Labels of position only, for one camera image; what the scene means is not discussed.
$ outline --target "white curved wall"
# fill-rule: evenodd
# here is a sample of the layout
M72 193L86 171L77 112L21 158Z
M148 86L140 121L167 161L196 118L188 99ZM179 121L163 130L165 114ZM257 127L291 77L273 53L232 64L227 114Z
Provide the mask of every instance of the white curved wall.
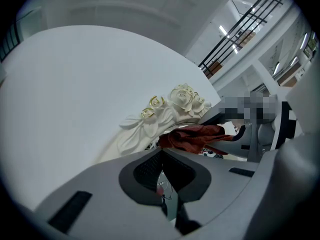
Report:
M127 115L188 83L220 98L201 70L151 39L103 26L39 32L3 62L1 169L30 209L91 166Z

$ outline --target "black slot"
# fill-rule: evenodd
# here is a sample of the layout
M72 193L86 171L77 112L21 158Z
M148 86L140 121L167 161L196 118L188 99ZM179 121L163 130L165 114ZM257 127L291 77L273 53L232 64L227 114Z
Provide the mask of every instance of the black slot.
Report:
M88 203L91 196L91 193L77 191L48 221L48 223L55 229L66 234Z
M250 145L241 145L242 150L250 150Z
M255 172L252 170L246 170L246 169L241 169L241 168L237 168L237 167L232 167L229 170L229 172L234 173L234 174L247 176L247 177L252 177L255 174Z

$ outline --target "white column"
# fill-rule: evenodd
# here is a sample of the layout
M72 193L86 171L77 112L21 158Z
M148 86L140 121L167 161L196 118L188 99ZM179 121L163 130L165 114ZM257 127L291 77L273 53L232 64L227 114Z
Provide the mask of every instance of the white column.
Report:
M254 67L257 74L260 76L261 80L265 84L271 95L277 94L279 84L273 79L268 70L259 60L256 60L252 66Z

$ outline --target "clothing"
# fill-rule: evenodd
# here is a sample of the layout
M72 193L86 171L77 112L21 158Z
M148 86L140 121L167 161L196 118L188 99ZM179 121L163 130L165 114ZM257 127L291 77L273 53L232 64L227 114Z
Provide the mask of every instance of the clothing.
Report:
M210 149L218 155L227 153L206 144L218 141L232 141L233 136L226 135L225 129L219 125L192 125L176 128L169 133L160 135L161 148L176 148L199 154L203 148Z

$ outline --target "metal handrail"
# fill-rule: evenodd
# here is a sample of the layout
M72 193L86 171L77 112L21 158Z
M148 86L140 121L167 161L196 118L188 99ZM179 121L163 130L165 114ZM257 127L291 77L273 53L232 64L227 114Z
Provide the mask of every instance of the metal handrail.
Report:
M257 0L252 7L256 8L260 2L262 2L263 0ZM268 2L271 1L266 8L257 16L256 14L260 11L261 8L264 7L264 5ZM219 43L209 52L209 54L202 60L202 62L198 65L199 68L201 68L202 70L204 69L203 73L206 74L207 72L209 72L210 75L214 75L213 71L220 65L220 63L222 63L225 59L227 59L227 57L229 57L229 55L233 52L233 49L231 52L229 52L224 59L222 59L221 61L219 61L219 59L228 51L228 49L231 48L232 45L236 45L237 47L239 47L248 36L251 35L252 32L254 32L254 30L262 23L262 22L267 22L265 19L268 17L268 15L279 5L282 4L281 3L282 0L265 0L261 5L259 5L259 7L254 11L254 13L252 13L252 9L250 8L241 18L240 20L238 20L238 22L229 30L229 32L219 41ZM266 16L264 18L260 17L262 16L262 14L272 5L273 2L276 2L276 4L271 8L271 10L266 14ZM232 40L232 38L234 38L237 33L233 34L232 37L228 37L230 35L232 35L232 32L240 26L240 24L242 23L242 21L244 21L245 18L249 18L246 20L245 23L243 23L241 25L241 27L239 28L242 33L239 34L239 36L236 38L236 40ZM245 28L244 26L250 21L252 20L252 23ZM245 32L254 24L256 23L255 27L252 27L253 29L247 34L244 35ZM243 36L245 36L245 38L242 39L242 41L240 43L237 43L237 41L242 38ZM222 51L222 49L224 49L224 47L226 47L226 45L228 43L231 43L231 45L229 45L223 52L222 54L216 58L216 56ZM214 62L219 62L219 64L217 64L214 68L210 68Z

